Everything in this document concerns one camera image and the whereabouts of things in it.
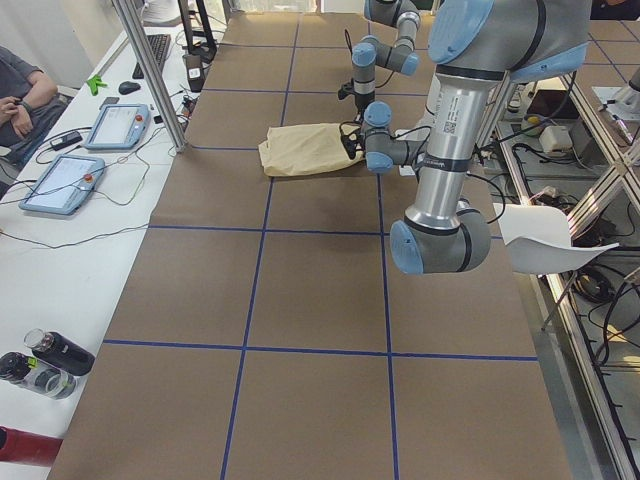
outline label on robot arm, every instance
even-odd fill
[[[455,91],[440,92],[436,113],[436,133],[459,137],[460,129],[468,125],[471,99]]]

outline water bottle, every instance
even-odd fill
[[[58,455],[60,445],[61,438],[0,427],[0,462],[50,467]]]
[[[56,400],[68,397],[76,388],[73,375],[18,352],[0,358],[0,379]]]
[[[86,375],[95,361],[91,353],[58,332],[43,332],[34,328],[24,337],[24,344],[31,349],[34,357],[72,375]]]

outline tablet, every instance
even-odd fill
[[[101,158],[58,155],[18,206],[33,212],[71,215],[87,200],[104,169]]]
[[[104,105],[83,146],[87,150],[130,150],[148,124],[146,105]]]

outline green object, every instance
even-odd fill
[[[87,80],[87,85],[89,85],[89,90],[91,90],[91,95],[94,97],[98,94],[99,87],[107,87],[108,85],[102,81],[100,75],[94,75],[89,80]]]

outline wristwatch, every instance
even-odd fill
[[[31,112],[33,111],[33,108],[31,107],[31,105],[29,105],[27,102],[25,102],[24,100],[20,100],[18,102],[18,105],[22,105],[24,107],[24,109],[27,111],[27,113],[29,115],[31,115]]]

